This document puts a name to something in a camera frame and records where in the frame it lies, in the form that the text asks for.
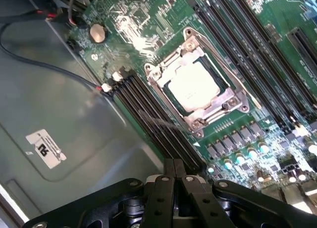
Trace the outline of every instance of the ram slot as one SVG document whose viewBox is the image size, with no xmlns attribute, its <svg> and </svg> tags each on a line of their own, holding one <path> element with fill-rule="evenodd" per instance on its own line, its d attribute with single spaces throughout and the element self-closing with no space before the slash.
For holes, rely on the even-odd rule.
<svg viewBox="0 0 317 228">
<path fill-rule="evenodd" d="M 289 87 L 283 77 L 281 76 L 279 70 L 272 63 L 271 59 L 279 66 L 280 69 L 283 70 L 288 80 L 292 83 L 292 86 L 300 93 L 302 99 L 310 106 L 310 109 L 316 109 L 316 99 L 309 92 L 305 84 L 298 78 L 296 72 L 290 64 L 287 62 L 281 51 L 276 46 L 275 42 L 268 35 L 262 24 L 253 14 L 253 12 L 249 9 L 247 3 L 244 0 L 232 0 L 235 6 L 239 9 L 248 25 L 252 28 L 261 42 L 258 43 L 256 37 L 246 28 L 245 23 L 237 16 L 235 11 L 232 9 L 231 4 L 228 3 L 228 0 L 221 0 L 223 4 L 226 3 L 225 11 L 231 12 L 231 19 L 234 18 L 240 29 L 243 29 L 243 33 L 248 36 L 248 39 L 252 41 L 253 48 L 255 48 L 258 55 L 261 56 L 263 60 L 262 63 L 265 65 L 265 69 L 271 73 L 271 75 L 277 80 L 278 85 L 283 90 L 283 93 L 287 96 L 290 103 L 292 103 L 293 107 L 309 122 L 316 120 L 316 117 L 311 112 L 307 111 L 303 103 L 298 99 L 298 97 L 294 94 Z"/>
<path fill-rule="evenodd" d="M 183 133 L 167 125 L 174 123 L 138 76 L 130 77 L 114 95 L 128 109 L 164 158 L 182 159 L 190 174 L 202 172 L 206 168 L 207 165 Z M 157 119 L 163 120 L 166 125 L 159 124 Z"/>
<path fill-rule="evenodd" d="M 201 7 L 195 0 L 189 0 L 189 4 L 194 9 L 195 13 L 200 18 L 200 20 L 204 23 L 205 27 L 214 36 L 219 46 L 222 47 L 226 55 L 230 58 L 230 61 L 232 62 L 232 64 L 239 71 L 239 73 L 245 79 L 247 84 L 251 87 L 252 91 L 256 94 L 257 98 L 261 100 L 262 104 L 270 113 L 273 120 L 279 125 L 279 127 L 282 129 L 285 135 L 290 135 L 291 130 L 294 129 L 294 127 L 292 124 L 286 125 L 286 123 L 283 121 L 280 114 L 283 115 L 283 117 L 285 118 L 290 118 L 293 116 L 293 114 L 289 112 L 287 108 L 285 108 L 285 105 L 282 105 L 281 101 L 276 96 L 275 91 L 273 91 L 273 93 L 270 94 L 270 96 L 271 96 L 271 99 L 273 99 L 274 104 L 281 111 L 281 113 L 278 113 L 274 105 L 272 105 L 270 100 L 264 94 L 264 89 L 266 89 L 266 86 L 263 85 L 261 82 L 255 82 L 255 80 L 253 79 L 253 76 L 250 74 L 247 68 L 254 69 L 258 67 L 251 60 L 251 58 L 249 57 L 247 52 L 244 50 L 244 48 L 241 47 L 241 44 L 239 42 L 236 43 L 236 40 L 233 39 L 235 34 L 231 31 L 230 27 L 225 24 L 221 16 L 218 15 L 218 12 L 215 11 L 213 7 L 210 8 L 210 11 L 211 11 L 210 14 L 218 23 L 219 28 L 214 24 L 213 21 L 211 21 L 211 19 L 209 18 L 209 15 L 206 13 L 206 10 L 204 10 L 204 8 Z M 234 48 L 239 52 L 240 56 L 236 54 L 232 46 L 230 46 L 230 44 L 227 42 L 223 34 L 220 32 L 220 29 L 226 34 L 227 38 L 234 45 Z"/>
<path fill-rule="evenodd" d="M 295 28 L 287 35 L 287 37 L 303 61 L 310 68 L 311 72 L 317 77 L 317 51 L 309 42 L 303 31 L 300 28 Z"/>
</svg>

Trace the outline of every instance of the white label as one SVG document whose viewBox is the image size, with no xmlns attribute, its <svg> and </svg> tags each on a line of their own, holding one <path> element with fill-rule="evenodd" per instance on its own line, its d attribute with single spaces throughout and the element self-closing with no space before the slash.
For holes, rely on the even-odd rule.
<svg viewBox="0 0 317 228">
<path fill-rule="evenodd" d="M 66 156 L 45 129 L 34 132 L 25 138 L 35 146 L 35 151 L 50 169 L 59 165 L 62 160 L 66 160 Z"/>
</svg>

